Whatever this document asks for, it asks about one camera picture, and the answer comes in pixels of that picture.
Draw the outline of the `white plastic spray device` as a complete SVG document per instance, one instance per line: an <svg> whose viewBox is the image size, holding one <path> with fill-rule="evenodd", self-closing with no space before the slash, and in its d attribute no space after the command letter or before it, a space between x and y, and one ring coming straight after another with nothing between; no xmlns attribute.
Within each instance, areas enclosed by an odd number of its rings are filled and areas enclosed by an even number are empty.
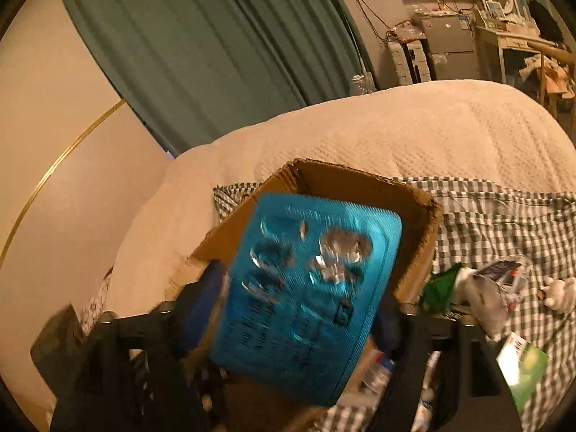
<svg viewBox="0 0 576 432"><path fill-rule="evenodd" d="M509 317L500 287L490 278L477 275L471 268L459 269L451 304L476 317L488 337L493 339L501 336Z"/></svg>

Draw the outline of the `large teal curtain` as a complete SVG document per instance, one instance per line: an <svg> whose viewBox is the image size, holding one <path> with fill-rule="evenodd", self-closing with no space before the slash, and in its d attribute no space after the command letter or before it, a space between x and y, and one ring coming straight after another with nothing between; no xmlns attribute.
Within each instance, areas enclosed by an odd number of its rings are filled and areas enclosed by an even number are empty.
<svg viewBox="0 0 576 432"><path fill-rule="evenodd" d="M350 93L372 66L344 0L63 0L116 92L174 154Z"/></svg>

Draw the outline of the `small white plush toy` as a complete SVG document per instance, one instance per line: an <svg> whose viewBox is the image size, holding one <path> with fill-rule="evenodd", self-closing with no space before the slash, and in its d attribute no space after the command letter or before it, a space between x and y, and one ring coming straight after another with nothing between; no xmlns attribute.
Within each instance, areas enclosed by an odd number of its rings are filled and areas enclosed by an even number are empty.
<svg viewBox="0 0 576 432"><path fill-rule="evenodd" d="M575 278L561 280L547 277L540 295L545 307L562 315L569 314L575 309Z"/></svg>

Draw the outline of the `brown cardboard box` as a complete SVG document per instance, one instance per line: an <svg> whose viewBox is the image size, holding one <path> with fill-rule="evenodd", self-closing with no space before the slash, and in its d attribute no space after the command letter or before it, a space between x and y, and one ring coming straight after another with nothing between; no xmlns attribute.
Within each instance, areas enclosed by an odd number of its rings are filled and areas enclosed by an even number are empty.
<svg viewBox="0 0 576 432"><path fill-rule="evenodd" d="M415 301L431 272L436 233L442 214L439 203L428 193L396 180L345 166L299 159L278 170L211 230L193 251L190 263L205 265L212 260L218 260L226 267L229 275L246 226L259 200L270 193L351 202L398 214L402 222L402 236L395 265L364 344L365 348L367 341L374 339L384 353L394 350L396 335L392 333L395 329L392 325L392 312L398 304ZM210 330L213 337L210 358L225 303ZM355 369L366 357L364 348ZM326 408L299 401L250 377L230 374L231 383L224 391L226 430L301 431Z"/></svg>

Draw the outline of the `white red-black snack packet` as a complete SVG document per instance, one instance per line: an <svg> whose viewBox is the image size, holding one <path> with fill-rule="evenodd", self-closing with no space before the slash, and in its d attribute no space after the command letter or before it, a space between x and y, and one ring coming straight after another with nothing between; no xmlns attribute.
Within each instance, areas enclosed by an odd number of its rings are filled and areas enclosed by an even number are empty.
<svg viewBox="0 0 576 432"><path fill-rule="evenodd" d="M528 289L531 261L525 256L506 256L494 260L473 274L473 282L485 292L493 290L508 313L521 303Z"/></svg>

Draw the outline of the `blue pill blister pack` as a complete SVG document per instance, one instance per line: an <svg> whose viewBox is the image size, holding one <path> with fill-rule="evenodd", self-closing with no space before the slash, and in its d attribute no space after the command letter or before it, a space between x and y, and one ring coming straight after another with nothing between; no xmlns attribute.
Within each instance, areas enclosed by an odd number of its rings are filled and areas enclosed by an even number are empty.
<svg viewBox="0 0 576 432"><path fill-rule="evenodd" d="M369 336L401 236L393 211L266 194L229 270L212 360L309 405L332 406Z"/></svg>

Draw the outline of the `green white card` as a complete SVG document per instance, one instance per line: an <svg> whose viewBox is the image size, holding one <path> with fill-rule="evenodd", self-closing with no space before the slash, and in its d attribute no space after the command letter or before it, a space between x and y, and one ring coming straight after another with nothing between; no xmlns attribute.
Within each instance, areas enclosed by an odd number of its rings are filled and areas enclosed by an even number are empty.
<svg viewBox="0 0 576 432"><path fill-rule="evenodd" d="M496 361L520 413L544 377L549 356L519 334L510 333Z"/></svg>

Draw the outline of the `green snack packet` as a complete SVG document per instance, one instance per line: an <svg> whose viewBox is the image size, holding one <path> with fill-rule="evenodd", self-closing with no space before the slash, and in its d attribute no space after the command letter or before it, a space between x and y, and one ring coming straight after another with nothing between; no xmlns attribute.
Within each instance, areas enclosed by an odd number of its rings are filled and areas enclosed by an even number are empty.
<svg viewBox="0 0 576 432"><path fill-rule="evenodd" d="M429 278L420 298L420 306L425 313L445 315L449 311L456 279L462 268L462 264L457 263Z"/></svg>

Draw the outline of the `grey cabinet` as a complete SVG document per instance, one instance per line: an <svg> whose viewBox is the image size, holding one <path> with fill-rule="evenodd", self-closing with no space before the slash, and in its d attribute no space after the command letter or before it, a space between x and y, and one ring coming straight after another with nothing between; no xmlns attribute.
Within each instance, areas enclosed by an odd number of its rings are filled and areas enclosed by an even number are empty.
<svg viewBox="0 0 576 432"><path fill-rule="evenodd" d="M469 20L461 14L419 16L437 80L480 79Z"/></svg>

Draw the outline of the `white dressing table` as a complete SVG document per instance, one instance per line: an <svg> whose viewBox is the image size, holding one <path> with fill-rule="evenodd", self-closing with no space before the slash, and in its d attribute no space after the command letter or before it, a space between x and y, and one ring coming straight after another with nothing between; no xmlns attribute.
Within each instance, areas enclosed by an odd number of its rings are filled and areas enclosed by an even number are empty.
<svg viewBox="0 0 576 432"><path fill-rule="evenodd" d="M519 71L525 66L524 59L538 54L530 43L558 48L558 43L536 36L481 26L475 26L473 32L480 78L515 88L520 88L523 84Z"/></svg>

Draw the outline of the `white drawer unit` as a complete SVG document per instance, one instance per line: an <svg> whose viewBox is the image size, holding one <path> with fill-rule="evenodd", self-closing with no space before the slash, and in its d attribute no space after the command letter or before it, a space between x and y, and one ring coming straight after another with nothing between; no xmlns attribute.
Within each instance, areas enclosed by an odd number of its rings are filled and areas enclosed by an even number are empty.
<svg viewBox="0 0 576 432"><path fill-rule="evenodd" d="M409 43L389 42L393 66L400 86L432 81L432 74L420 40Z"/></svg>

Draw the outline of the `grey checkered cloth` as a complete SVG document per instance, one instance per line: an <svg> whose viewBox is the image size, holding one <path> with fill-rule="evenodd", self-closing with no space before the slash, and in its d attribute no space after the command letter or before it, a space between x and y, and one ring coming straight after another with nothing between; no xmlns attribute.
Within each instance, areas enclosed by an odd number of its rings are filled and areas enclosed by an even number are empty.
<svg viewBox="0 0 576 432"><path fill-rule="evenodd" d="M547 277L565 280L575 273L574 194L524 192L489 180L452 177L396 181L428 193L442 209L432 269L422 288L432 274L457 263L480 270L506 256L525 256L531 261L526 294L509 313L500 338L519 334L549 356L544 377L518 413L521 431L537 430L575 377L575 316L555 315L537 297ZM221 222L262 184L217 188ZM342 407L338 399L324 409L323 430L368 431L376 407Z"/></svg>

